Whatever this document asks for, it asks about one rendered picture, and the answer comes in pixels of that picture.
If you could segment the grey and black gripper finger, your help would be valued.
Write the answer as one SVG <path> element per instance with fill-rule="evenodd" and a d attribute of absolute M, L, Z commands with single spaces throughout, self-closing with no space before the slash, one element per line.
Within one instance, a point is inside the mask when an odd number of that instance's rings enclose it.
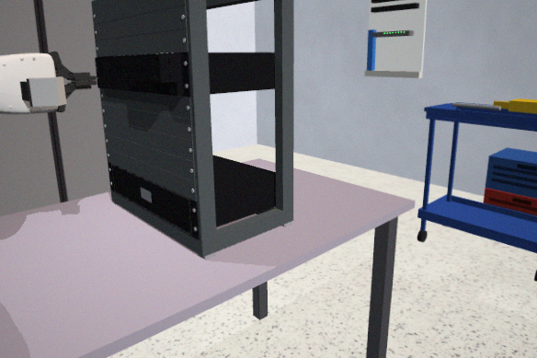
<path fill-rule="evenodd" d="M 71 83 L 68 83 L 65 86 L 65 94 L 66 99 L 77 89 L 89 89 L 91 88 L 91 85 L 97 85 L 97 81 L 74 81 Z M 65 105 L 59 106 L 56 110 L 57 112 L 64 112 L 65 111 Z"/>
<path fill-rule="evenodd" d="M 65 66 L 62 65 L 58 52 L 48 52 L 46 54 L 49 54 L 54 61 L 56 77 L 63 77 L 71 81 L 86 81 L 97 79 L 96 76 L 92 76 L 90 75 L 90 73 L 73 73 L 69 71 Z"/>

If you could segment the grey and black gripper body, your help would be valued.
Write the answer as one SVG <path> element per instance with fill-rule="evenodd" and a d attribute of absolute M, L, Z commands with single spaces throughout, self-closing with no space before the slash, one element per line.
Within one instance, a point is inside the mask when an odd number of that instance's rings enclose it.
<path fill-rule="evenodd" d="M 58 109 L 59 106 L 31 107 L 29 101 L 22 100 L 20 82 L 32 77 L 56 77 L 54 61 L 49 54 L 0 56 L 0 114 L 46 113 Z"/>

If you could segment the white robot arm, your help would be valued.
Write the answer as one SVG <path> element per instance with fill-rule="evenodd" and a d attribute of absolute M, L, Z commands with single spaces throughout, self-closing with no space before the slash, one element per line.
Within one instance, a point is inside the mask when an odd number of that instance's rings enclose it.
<path fill-rule="evenodd" d="M 63 77 L 27 78 L 20 87 L 22 100 L 29 101 L 31 107 L 66 104 Z"/>

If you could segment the black server rack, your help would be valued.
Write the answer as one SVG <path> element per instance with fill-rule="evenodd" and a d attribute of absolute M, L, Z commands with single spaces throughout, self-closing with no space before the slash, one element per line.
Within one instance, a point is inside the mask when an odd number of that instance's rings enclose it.
<path fill-rule="evenodd" d="M 208 52 L 207 9 L 254 1 L 91 1 L 96 67 L 134 67 L 96 68 L 112 201 L 205 260 L 293 221 L 293 0 L 274 52 Z M 214 156 L 210 94 L 265 89 L 276 172 Z"/>

